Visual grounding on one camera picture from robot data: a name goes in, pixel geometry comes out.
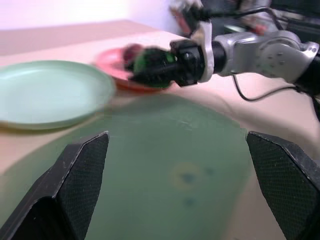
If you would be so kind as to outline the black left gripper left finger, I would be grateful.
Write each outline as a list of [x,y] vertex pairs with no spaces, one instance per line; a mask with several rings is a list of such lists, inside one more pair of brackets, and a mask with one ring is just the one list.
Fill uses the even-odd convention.
[[83,240],[97,204],[109,135],[68,144],[0,229],[2,240]]

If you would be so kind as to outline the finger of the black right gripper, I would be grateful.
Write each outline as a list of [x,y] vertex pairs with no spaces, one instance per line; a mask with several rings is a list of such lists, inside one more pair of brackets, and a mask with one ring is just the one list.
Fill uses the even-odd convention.
[[136,67],[128,77],[130,82],[149,88],[168,88],[175,80],[178,72],[176,65]]
[[176,57],[171,52],[155,47],[145,48],[139,55],[139,66],[142,68],[164,67],[175,61]]

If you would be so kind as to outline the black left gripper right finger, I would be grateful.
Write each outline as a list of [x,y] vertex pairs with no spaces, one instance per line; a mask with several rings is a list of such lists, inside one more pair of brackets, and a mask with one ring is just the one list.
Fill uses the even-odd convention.
[[320,238],[320,167],[297,144],[251,131],[259,187],[287,240]]

